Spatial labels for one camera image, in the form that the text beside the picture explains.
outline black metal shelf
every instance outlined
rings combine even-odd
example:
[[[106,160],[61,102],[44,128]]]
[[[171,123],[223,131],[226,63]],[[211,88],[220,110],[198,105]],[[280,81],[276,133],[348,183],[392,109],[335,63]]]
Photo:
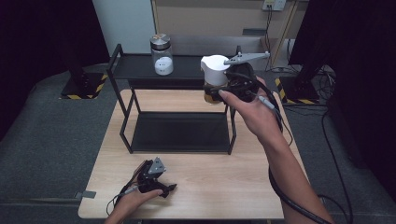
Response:
[[[236,138],[233,108],[226,105],[224,112],[142,111],[137,101],[135,90],[202,90],[205,79],[200,68],[201,59],[202,56],[176,55],[173,73],[159,76],[154,71],[150,55],[126,54],[121,45],[117,45],[110,59],[107,74],[124,114],[120,136],[130,153],[160,151],[231,154]],[[116,79],[128,80],[132,96],[127,106],[122,100]],[[132,143],[129,144],[125,129],[133,104],[138,111],[138,117]],[[231,139],[228,113],[233,133]]]

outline black fabric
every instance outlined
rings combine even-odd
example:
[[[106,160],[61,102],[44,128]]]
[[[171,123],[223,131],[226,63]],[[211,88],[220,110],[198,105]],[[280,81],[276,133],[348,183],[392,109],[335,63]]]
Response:
[[[45,8],[53,18],[43,20]],[[51,24],[57,24],[63,38],[51,31]],[[0,140],[37,81],[71,69],[60,45],[70,47],[79,66],[109,58],[91,0],[2,0],[0,34]]]
[[[329,8],[337,2],[343,3],[333,12],[337,19],[323,25],[331,16]],[[332,67],[336,74],[333,98],[345,127],[351,131],[364,162],[396,201],[396,109],[392,105],[396,83],[395,10],[394,1],[311,0],[290,63],[306,66],[310,57],[319,55],[321,63],[310,64],[311,70],[325,63]],[[327,42],[320,41],[322,32],[326,32]]]

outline clear glass container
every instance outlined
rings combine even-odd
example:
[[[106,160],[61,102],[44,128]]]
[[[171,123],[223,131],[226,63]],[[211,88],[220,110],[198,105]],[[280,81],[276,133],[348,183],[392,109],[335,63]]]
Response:
[[[150,39],[151,56],[155,72],[166,76],[173,72],[173,56],[169,35],[158,34]]]

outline jar lid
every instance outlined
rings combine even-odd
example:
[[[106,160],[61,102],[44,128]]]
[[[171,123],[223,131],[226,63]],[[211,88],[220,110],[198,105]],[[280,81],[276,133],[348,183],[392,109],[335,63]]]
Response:
[[[149,42],[151,48],[156,50],[169,49],[171,47],[171,37],[165,34],[154,35]]]

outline electrical outlet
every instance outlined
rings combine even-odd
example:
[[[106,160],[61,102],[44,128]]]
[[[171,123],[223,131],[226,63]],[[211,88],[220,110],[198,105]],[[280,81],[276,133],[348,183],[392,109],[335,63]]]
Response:
[[[285,8],[286,0],[264,0],[262,10],[268,11],[270,7],[273,11],[282,11]]]

